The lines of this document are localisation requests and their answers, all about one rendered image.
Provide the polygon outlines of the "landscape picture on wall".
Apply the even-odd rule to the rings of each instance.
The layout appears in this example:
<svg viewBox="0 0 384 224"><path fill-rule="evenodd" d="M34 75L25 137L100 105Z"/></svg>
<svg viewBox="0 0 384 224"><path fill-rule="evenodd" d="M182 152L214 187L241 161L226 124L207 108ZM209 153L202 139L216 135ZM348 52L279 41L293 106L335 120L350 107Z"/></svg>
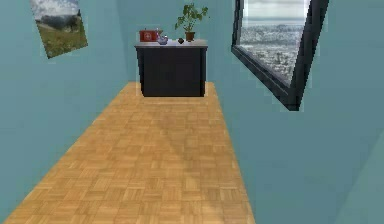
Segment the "landscape picture on wall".
<svg viewBox="0 0 384 224"><path fill-rule="evenodd" d="M88 46L79 0L29 0L48 59Z"/></svg>

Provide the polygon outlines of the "red box with white mark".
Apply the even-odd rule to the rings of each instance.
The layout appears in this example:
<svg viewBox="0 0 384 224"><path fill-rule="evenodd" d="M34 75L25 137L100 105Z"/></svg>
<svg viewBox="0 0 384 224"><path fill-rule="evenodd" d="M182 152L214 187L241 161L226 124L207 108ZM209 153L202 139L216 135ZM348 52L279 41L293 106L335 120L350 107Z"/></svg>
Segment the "red box with white mark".
<svg viewBox="0 0 384 224"><path fill-rule="evenodd" d="M156 30L140 30L140 41L141 42L156 42L157 31Z"/></svg>

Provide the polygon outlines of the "black cabinet with grey top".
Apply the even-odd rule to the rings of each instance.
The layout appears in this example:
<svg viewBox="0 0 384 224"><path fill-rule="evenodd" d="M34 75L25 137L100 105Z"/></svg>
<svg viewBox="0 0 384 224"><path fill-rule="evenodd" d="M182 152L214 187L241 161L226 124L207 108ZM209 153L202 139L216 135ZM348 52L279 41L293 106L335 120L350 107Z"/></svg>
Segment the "black cabinet with grey top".
<svg viewBox="0 0 384 224"><path fill-rule="evenodd" d="M140 42L137 52L144 97L203 97L206 82L206 40L166 45Z"/></svg>

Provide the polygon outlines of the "green plant in brown pot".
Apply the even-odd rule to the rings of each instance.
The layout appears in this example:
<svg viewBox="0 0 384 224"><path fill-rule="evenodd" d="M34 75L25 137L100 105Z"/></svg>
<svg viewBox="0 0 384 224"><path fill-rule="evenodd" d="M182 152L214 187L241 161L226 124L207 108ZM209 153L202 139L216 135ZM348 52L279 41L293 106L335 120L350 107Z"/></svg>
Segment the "green plant in brown pot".
<svg viewBox="0 0 384 224"><path fill-rule="evenodd" d="M196 8L194 3L188 3L183 6L182 15L177 18L174 29L182 28L185 33L185 40L192 42L195 37L193 28L196 21L202 21L207 14L208 8L206 6Z"/></svg>

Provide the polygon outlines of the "black framed window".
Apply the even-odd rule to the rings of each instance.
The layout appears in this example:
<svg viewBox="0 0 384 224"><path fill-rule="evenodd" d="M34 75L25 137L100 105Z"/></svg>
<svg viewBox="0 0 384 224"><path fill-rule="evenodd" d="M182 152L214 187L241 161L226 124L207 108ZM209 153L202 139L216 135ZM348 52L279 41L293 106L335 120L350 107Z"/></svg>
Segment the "black framed window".
<svg viewBox="0 0 384 224"><path fill-rule="evenodd" d="M231 52L298 111L329 0L235 0Z"/></svg>

